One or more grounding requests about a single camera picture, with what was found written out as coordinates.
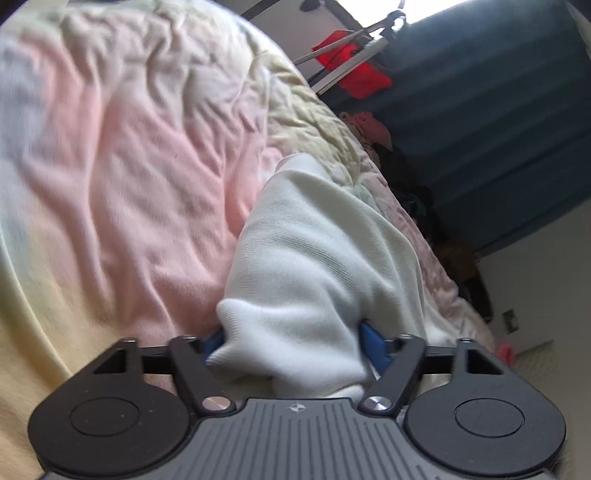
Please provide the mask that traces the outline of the cream white sweatpants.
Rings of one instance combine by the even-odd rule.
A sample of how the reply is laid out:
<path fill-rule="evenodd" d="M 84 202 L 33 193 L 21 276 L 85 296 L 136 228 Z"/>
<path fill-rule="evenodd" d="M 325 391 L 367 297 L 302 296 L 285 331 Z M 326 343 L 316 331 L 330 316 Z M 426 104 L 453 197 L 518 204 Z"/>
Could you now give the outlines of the cream white sweatpants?
<path fill-rule="evenodd" d="M 458 330 L 426 300 L 410 241 L 335 185 L 308 154 L 284 158 L 238 239 L 208 359 L 235 400 L 348 397 L 374 373 L 359 326 L 451 345 Z"/>

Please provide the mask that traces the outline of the pile of assorted clothes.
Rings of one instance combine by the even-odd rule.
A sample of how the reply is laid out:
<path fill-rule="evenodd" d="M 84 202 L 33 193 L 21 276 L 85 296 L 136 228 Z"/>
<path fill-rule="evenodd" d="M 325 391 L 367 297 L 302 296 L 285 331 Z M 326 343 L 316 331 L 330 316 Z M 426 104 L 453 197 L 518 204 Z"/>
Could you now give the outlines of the pile of assorted clothes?
<path fill-rule="evenodd" d="M 342 112 L 339 118 L 376 163 L 394 196 L 415 221 L 448 276 L 457 284 L 460 296 L 485 322 L 491 322 L 493 306 L 471 247 L 444 224 L 435 210 L 431 190 L 417 180 L 402 151 L 394 145 L 390 131 L 370 112 Z"/>

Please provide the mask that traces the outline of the pastel pink bed sheet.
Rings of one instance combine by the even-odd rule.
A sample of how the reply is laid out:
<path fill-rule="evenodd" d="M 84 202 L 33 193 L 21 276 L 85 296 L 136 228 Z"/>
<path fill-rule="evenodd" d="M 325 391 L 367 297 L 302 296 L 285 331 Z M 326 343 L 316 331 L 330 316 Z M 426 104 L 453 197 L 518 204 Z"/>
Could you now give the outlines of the pastel pink bed sheet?
<path fill-rule="evenodd" d="M 349 127 L 249 22 L 208 1 L 126 1 L 2 26 L 3 478 L 39 475 L 33 409 L 116 340 L 223 330 L 239 236 L 297 154 L 410 241 L 453 344 L 494 348 Z"/>

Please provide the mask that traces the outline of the blue curtain right panel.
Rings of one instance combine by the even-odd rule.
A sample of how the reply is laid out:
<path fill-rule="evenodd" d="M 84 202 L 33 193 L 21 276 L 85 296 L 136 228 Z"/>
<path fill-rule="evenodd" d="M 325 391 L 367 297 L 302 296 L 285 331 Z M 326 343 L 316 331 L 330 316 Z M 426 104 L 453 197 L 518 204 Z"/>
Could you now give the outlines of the blue curtain right panel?
<path fill-rule="evenodd" d="M 387 50 L 391 88 L 334 87 L 370 112 L 435 208 L 490 254 L 590 196 L 590 59 L 562 1 L 471 1 L 408 26 Z"/>

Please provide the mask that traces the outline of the red cloth on steamer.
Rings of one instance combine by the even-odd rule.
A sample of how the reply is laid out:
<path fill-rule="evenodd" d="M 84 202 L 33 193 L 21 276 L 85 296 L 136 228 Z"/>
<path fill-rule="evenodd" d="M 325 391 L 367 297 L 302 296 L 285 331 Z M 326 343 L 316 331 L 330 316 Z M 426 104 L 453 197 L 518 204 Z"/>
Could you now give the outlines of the red cloth on steamer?
<path fill-rule="evenodd" d="M 321 44 L 318 44 L 312 48 L 312 50 L 318 50 L 325 45 L 334 42 L 335 40 L 345 37 L 349 33 L 351 32 L 345 30 L 337 30 L 332 32 L 329 37 L 325 38 Z M 353 73 L 349 74 L 349 76 L 347 76 L 344 80 L 339 81 L 339 83 L 335 86 L 339 86 L 346 90 L 349 95 L 358 100 L 365 99 L 381 90 L 392 87 L 394 84 L 393 73 L 386 66 L 385 54 L 387 49 L 388 47 L 370 59 L 369 62 L 360 65 L 355 71 L 353 71 Z M 329 59 L 331 59 L 332 55 L 334 55 L 332 52 L 322 54 L 317 59 L 318 63 L 322 65 L 322 73 L 327 75 L 328 71 L 324 69 L 325 66 L 327 66 L 329 70 L 334 70 L 336 66 L 341 65 L 342 62 L 345 62 L 346 59 L 349 59 L 349 56 L 351 56 L 352 53 L 353 46 L 348 46 L 344 52 L 338 55 L 337 59 L 332 61 L 332 63 L 329 63 Z M 322 78 L 318 77 L 314 80 L 308 81 L 308 83 L 311 85 L 312 82 L 318 81 L 320 79 Z"/>

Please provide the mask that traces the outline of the garment steamer stand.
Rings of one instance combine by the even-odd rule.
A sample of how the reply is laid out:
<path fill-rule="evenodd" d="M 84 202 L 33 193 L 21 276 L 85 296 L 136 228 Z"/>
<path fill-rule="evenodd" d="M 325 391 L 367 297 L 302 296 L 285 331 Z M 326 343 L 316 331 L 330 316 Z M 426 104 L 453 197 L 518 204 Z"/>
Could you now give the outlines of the garment steamer stand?
<path fill-rule="evenodd" d="M 322 54 L 332 52 L 329 63 L 337 59 L 338 55 L 346 50 L 346 47 L 353 46 L 353 53 L 342 62 L 341 65 L 336 66 L 334 70 L 329 70 L 327 66 L 324 67 L 328 74 L 322 79 L 311 83 L 311 89 L 317 95 L 325 94 L 329 89 L 332 89 L 339 81 L 344 80 L 349 74 L 353 73 L 360 65 L 367 63 L 392 45 L 396 41 L 398 35 L 406 29 L 407 15 L 402 9 L 391 11 L 385 18 L 376 22 L 369 27 L 361 28 L 359 30 L 349 33 L 341 39 L 335 40 L 324 47 L 305 54 L 300 58 L 293 60 L 294 66 L 301 66 L 311 60 L 318 59 Z"/>

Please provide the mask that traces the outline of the dark window frame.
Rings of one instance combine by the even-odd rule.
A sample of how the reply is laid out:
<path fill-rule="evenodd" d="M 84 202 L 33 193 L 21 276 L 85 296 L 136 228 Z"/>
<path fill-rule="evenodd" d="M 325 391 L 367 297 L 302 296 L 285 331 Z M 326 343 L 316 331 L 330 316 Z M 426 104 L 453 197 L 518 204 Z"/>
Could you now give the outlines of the dark window frame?
<path fill-rule="evenodd" d="M 257 2 L 255 5 L 252 5 L 249 9 L 245 10 L 242 13 L 242 17 L 246 20 L 252 20 L 259 16 L 264 11 L 269 10 L 271 7 L 280 3 L 280 0 L 262 0 Z M 344 6 L 342 6 L 339 1 L 329 0 L 304 0 L 301 1 L 300 6 L 298 8 L 301 12 L 308 13 L 311 11 L 315 11 L 318 8 L 325 7 L 327 8 L 332 14 L 339 18 L 346 18 L 346 19 L 353 19 L 353 15 L 349 13 L 348 10 Z"/>

